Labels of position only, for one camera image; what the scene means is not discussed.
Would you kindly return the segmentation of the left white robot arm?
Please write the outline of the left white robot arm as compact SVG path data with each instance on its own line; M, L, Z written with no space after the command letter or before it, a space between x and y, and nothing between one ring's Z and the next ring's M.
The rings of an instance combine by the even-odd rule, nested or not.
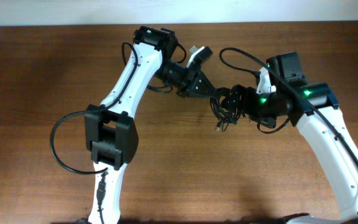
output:
M139 145L134 118L152 77L177 87L181 97L214 96L214 86L201 71L212 50L193 47L188 63L181 65L171 60L178 45L174 31L141 26L134 32L131 55L115 87L99 106L87 107L86 147L97 172L89 223L120 220L124 172Z

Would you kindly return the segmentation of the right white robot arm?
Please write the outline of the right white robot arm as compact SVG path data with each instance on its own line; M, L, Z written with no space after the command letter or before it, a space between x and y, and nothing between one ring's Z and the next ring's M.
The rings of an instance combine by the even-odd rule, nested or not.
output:
M358 223L358 148L326 83L308 83L296 52L271 57L254 75L257 88L234 86L221 103L267 133L286 116L312 148L334 192L344 223Z

